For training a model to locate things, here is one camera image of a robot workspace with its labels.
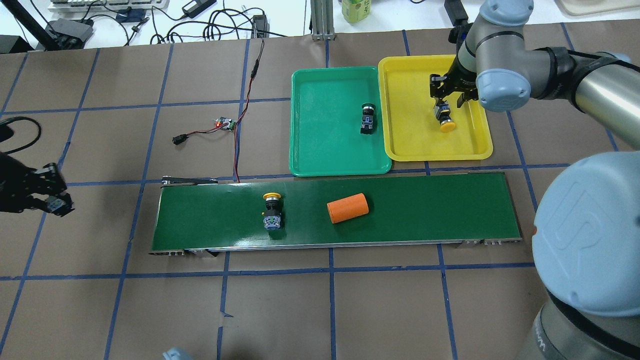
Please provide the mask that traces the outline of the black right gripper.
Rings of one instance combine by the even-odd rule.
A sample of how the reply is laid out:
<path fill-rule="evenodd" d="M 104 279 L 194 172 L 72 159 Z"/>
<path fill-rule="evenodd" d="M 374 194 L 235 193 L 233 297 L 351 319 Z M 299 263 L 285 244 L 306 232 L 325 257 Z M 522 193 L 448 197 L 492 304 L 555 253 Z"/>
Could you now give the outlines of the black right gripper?
<path fill-rule="evenodd" d="M 436 118 L 450 117 L 450 105 L 445 98 L 453 92 L 461 93 L 456 103 L 458 108 L 467 101 L 477 101 L 479 94 L 476 80 L 477 73 L 462 65 L 457 57 L 453 60 L 446 74 L 431 74 L 429 77 L 429 95 L 436 99 L 434 116 Z"/>

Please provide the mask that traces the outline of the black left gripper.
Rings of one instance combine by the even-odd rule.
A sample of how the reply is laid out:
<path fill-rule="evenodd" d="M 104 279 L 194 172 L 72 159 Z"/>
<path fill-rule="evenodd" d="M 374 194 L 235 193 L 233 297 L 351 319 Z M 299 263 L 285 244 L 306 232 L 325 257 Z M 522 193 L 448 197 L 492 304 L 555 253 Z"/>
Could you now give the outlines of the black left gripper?
<path fill-rule="evenodd" d="M 73 201 L 66 198 L 38 199 L 32 193 L 59 196 L 67 184 L 58 165 L 50 162 L 41 169 L 25 166 L 7 153 L 0 153 L 0 211 L 21 214 L 39 209 L 46 214 L 64 217 L 74 210 Z"/>

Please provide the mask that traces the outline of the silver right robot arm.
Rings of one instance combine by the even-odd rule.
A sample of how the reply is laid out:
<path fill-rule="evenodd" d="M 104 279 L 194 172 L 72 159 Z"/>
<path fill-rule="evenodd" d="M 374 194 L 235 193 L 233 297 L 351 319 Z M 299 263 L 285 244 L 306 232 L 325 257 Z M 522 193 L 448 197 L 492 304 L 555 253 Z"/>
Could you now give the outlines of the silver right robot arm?
<path fill-rule="evenodd" d="M 396 162 L 389 178 L 502 170 L 519 243 L 150 255 L 160 178 L 233 174 L 234 137 L 171 138 L 236 117 L 259 41 L 223 39 L 28 54 L 3 62 L 1 107 L 42 125 L 18 154 L 59 160 L 75 210 L 3 216 L 3 360 L 513 359 L 546 300 L 531 266 L 537 202 L 560 171 L 629 146 L 565 101 L 489 112 L 482 161 Z"/>

